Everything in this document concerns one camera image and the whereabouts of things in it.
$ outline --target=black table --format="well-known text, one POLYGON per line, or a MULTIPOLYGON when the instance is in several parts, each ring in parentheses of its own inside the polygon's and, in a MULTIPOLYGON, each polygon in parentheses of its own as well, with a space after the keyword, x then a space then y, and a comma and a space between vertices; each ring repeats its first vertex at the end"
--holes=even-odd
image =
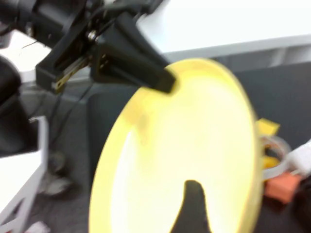
MULTIPOLYGON (((281 125, 278 136, 292 148, 311 138, 311 63, 236 73, 258 118, 281 125)), ((121 110, 137 88, 111 84, 88 101, 91 179, 103 145, 121 110)), ((291 205, 276 212, 263 202, 255 233, 302 233, 291 205)))

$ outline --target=gray floor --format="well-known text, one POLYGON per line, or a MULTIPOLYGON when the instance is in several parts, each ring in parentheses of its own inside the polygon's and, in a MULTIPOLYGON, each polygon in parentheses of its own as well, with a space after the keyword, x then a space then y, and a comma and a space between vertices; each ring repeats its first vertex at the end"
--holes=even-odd
MULTIPOLYGON (((64 114, 88 86, 89 83, 83 83, 66 88, 52 126, 52 136, 55 135, 64 114)), ((40 95, 42 92, 28 88, 22 91, 21 98, 29 113, 38 106, 40 95)), ((49 116, 55 100, 55 96, 47 95, 37 115, 49 116)), ((75 106, 55 147, 66 155, 68 176, 76 182, 77 187, 61 199, 52 200, 37 196, 27 227, 36 221, 43 221, 53 233, 87 233, 89 174, 85 100, 75 106)))

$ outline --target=yellow plate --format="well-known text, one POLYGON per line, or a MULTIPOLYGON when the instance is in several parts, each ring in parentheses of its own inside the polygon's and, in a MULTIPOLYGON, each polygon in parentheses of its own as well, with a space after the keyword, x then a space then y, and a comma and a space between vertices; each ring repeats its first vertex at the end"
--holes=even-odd
POLYGON ((262 191, 250 103, 223 66, 171 64, 169 95, 140 88, 115 122, 92 188, 90 233, 169 233, 186 180, 205 192, 213 233, 247 233, 262 191))

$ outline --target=black cable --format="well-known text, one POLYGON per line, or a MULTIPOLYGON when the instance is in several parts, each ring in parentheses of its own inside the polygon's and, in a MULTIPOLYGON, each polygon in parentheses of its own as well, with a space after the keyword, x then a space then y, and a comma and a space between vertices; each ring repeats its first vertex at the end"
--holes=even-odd
POLYGON ((53 125, 53 121, 54 121, 54 117, 56 116, 56 111, 62 101, 62 96, 63 96, 63 93, 64 93, 65 90, 63 90, 62 93, 60 93, 58 96, 57 96, 57 100, 53 106, 53 109, 52 109, 52 112, 51 112, 51 115, 50 115, 50 118, 49 118, 49 125, 50 125, 50 131, 52 131, 52 125, 53 125))
POLYGON ((45 92, 45 94, 43 94, 42 97, 40 98, 39 104, 37 105, 37 107, 33 110, 32 113, 28 115, 28 118, 32 118, 39 111, 39 109, 44 104, 44 100, 46 99, 46 97, 47 97, 47 93, 45 92))
POLYGON ((30 44, 28 44, 28 45, 25 45, 24 47, 22 47, 21 49, 24 49, 24 48, 26 48, 26 47, 28 47, 28 46, 30 46, 30 45, 33 45, 33 44, 35 44, 35 43, 37 43, 38 41, 36 40, 35 42, 33 42, 33 43, 30 43, 30 44))
POLYGON ((87 93, 90 91, 90 89, 92 88, 94 83, 91 83, 91 85, 86 88, 86 90, 84 91, 84 93, 81 95, 81 97, 73 104, 72 108, 70 108, 68 110, 68 112, 66 113, 66 115, 64 116, 62 122, 60 123, 60 126, 58 127, 58 131, 57 131, 57 134, 55 136, 55 138, 50 142, 50 146, 53 146, 56 142, 57 142, 57 139, 60 137, 64 127, 65 127, 65 124, 66 122, 68 121, 69 117, 70 117, 70 114, 71 112, 73 111, 73 109, 75 108, 75 106, 87 95, 87 93))

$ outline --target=white table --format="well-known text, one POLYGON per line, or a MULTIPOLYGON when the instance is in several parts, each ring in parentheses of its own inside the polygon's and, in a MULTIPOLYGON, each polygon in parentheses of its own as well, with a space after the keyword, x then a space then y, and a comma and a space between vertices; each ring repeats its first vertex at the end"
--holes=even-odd
MULTIPOLYGON (((301 5, 300 0, 295 3, 298 7, 264 0, 257 8, 245 0, 167 0, 154 14, 141 18, 138 28, 171 62, 309 45, 311 8, 301 5)), ((18 67, 25 82, 35 79, 35 65, 50 51, 39 43, 21 50, 32 42, 15 32, 10 47, 0 50, 18 67)), ((275 56, 272 63, 278 64, 285 52, 278 51, 275 56)))

